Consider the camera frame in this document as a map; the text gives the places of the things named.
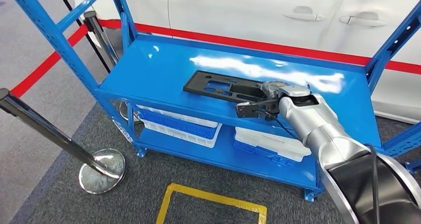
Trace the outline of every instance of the lower shelf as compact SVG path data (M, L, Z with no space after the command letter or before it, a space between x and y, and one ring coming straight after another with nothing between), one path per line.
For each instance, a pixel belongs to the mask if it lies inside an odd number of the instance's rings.
M306 156L294 168L282 167L264 157L236 149L233 146L234 133L234 127L223 125L215 146L210 149L144 129L136 146L302 188L317 189L316 162L312 155Z

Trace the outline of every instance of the stanchion post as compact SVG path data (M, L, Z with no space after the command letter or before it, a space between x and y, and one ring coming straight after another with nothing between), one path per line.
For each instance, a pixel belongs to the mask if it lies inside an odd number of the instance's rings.
M111 44L110 39L105 33L104 29L98 23L98 19L96 18L96 12L88 11L88 12L85 12L83 16L85 17L85 20L83 22L88 27L88 30L95 34L96 38L98 39L99 44L105 50L113 66L115 66L119 60L119 57L113 45Z
M118 150L101 149L90 154L6 88L0 88L0 108L82 161L79 183L86 192L104 193L123 179L126 161Z
M85 17L85 20L83 22L88 27L88 30L95 34L96 38L98 39L99 44L101 45L102 48L104 48L105 53L107 54L108 58L110 59L110 61L112 62L112 65L114 67L117 64L117 62L119 60L119 57L118 57L116 51L114 50L114 47L111 44L111 41L108 38L107 34L105 33L104 29L98 23L98 19L96 17L96 12L95 11L88 11L88 12L85 12L85 14L83 14L83 16ZM129 117L127 115L128 110L127 110L127 104L126 103L120 102L119 111L120 111L121 117L123 117L123 119L128 121ZM140 120L137 117L137 115L135 113L133 113L133 115L134 115L134 121L139 122Z

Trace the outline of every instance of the car door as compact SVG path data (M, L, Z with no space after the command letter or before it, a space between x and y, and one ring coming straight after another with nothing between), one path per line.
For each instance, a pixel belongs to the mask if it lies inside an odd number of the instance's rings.
M169 0L171 28L317 49L341 0Z

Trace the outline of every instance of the yellow tape square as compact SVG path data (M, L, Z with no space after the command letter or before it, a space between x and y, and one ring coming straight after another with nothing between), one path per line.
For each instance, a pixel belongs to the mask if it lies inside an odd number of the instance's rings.
M173 192L179 192L179 193L183 193L189 196L193 196L193 197L209 200L212 202L221 203L221 204L233 206L236 208L248 210L251 212L255 212L259 214L258 224L266 223L267 208L265 206L238 200L235 198L229 198L229 197L218 195L215 193L205 192L199 189L190 188L190 187L186 187L186 186L175 184L175 183L171 183L170 185L168 185L167 190L165 191L164 199L162 200L162 204L161 204L161 209L159 210L158 218L156 219L156 224L164 223L168 206L170 204L171 194Z

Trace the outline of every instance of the red stripe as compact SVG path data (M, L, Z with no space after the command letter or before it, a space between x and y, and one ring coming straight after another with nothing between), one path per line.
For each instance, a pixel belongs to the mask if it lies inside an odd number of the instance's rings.
M104 27L121 28L121 23L119 20L99 20L99 22ZM169 28L146 25L146 24L136 24L136 29L142 32L146 32L146 33L163 34L163 35L176 36L176 37L200 40L200 41L211 42L211 43L224 44L224 45L235 46L235 47L263 50L263 51L268 51L268 52L283 53L283 54L295 55L295 56L300 56L300 57L329 60L329 61L356 64L356 65L362 65L362 66L365 66L367 62L370 60L370 58L362 57L362 56L340 54L340 53L326 52L326 51L313 50L313 49L303 49L303 48L297 48L297 47L291 47L291 46L285 46L285 45L256 42L256 41L245 40L245 39L235 39L235 38L230 38L230 37L196 33L196 32L184 31L184 30L179 30L179 29L169 29ZM421 66L415 65L415 64L390 61L386 65L386 69L421 75Z
M73 47L79 40L81 40L88 32L86 25L82 25L77 31L72 34L68 42ZM10 92L16 97L21 97L28 89L30 89L50 68L52 68L60 60L60 55L53 52L43 63L40 64L29 76L21 81Z

